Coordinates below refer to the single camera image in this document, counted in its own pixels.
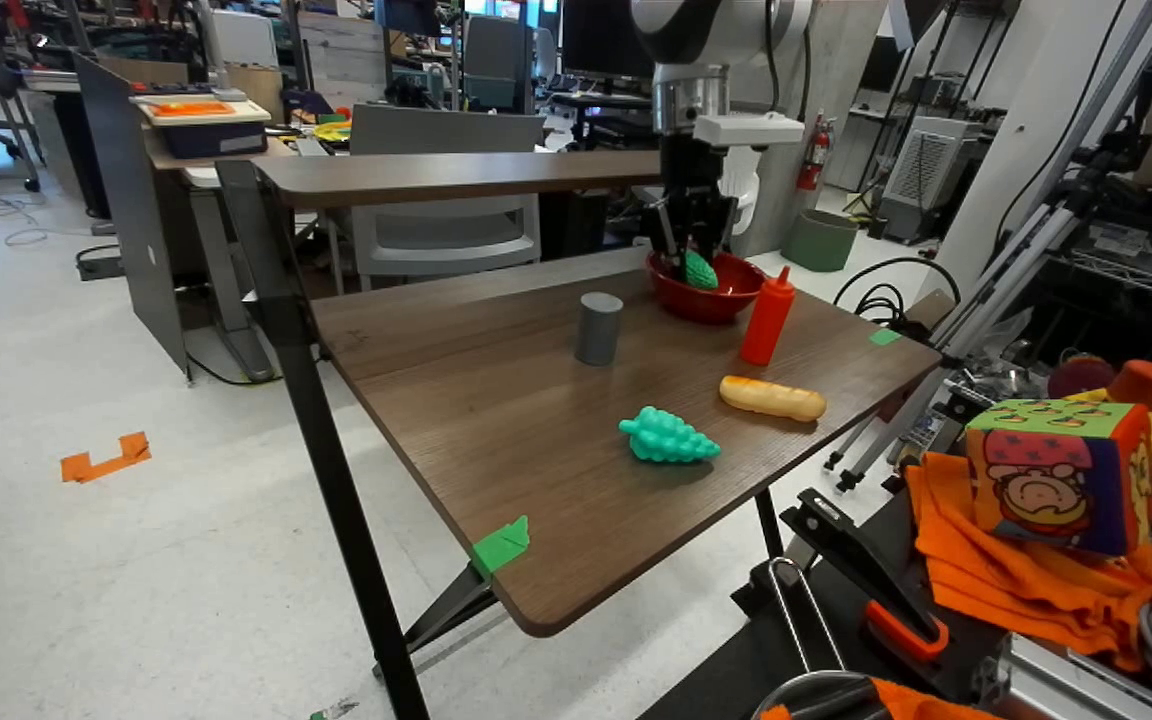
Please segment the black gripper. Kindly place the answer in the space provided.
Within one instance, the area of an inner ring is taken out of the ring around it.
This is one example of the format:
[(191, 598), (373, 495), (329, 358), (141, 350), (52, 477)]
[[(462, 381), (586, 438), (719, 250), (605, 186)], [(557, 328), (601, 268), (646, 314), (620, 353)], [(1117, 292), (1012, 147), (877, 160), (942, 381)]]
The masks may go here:
[(672, 241), (713, 259), (735, 210), (735, 202), (719, 194), (724, 151), (672, 131), (659, 147), (659, 172)]

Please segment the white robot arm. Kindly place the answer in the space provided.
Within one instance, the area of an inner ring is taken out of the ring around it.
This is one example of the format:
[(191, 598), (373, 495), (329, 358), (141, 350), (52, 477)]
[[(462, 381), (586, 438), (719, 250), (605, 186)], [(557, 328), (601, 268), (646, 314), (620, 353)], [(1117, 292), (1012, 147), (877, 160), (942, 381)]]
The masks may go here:
[(654, 250), (667, 265), (716, 255), (735, 212), (719, 194), (730, 151), (789, 151), (805, 142), (780, 76), (797, 0), (628, 0), (628, 21), (654, 57), (659, 131)]

